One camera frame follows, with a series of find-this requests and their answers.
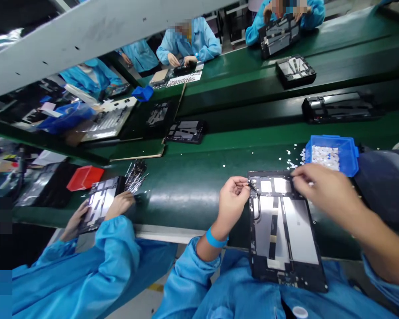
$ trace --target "small component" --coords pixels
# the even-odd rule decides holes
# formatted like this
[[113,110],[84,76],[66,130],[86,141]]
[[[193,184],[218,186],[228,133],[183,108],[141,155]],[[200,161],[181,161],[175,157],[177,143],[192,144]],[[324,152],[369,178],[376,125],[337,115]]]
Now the small component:
[[339,171],[338,148],[312,145],[312,163],[318,163],[333,171]]
[[311,84],[316,79],[315,70],[300,55],[279,60],[275,67],[284,89]]
[[148,174],[143,176],[146,171],[146,163],[144,160],[136,160],[130,172],[129,169],[126,172],[127,180],[125,182],[124,191],[129,191],[132,194],[135,194],[137,190],[142,186],[145,178],[148,176]]

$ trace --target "white paper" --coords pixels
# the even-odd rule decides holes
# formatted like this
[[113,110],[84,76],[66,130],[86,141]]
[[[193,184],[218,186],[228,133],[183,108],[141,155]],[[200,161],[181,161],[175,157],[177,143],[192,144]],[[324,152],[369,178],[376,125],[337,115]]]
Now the white paper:
[[198,62],[196,64],[195,72],[201,71],[204,68],[204,62]]
[[194,72],[191,74],[183,75],[180,77],[172,78],[167,83],[167,87],[198,81],[199,79],[201,79],[201,74],[202,74],[202,71],[199,71],[199,72]]
[[55,103],[50,103],[50,102],[46,102],[42,105],[40,110],[49,110],[49,111],[53,111],[55,109],[56,104]]

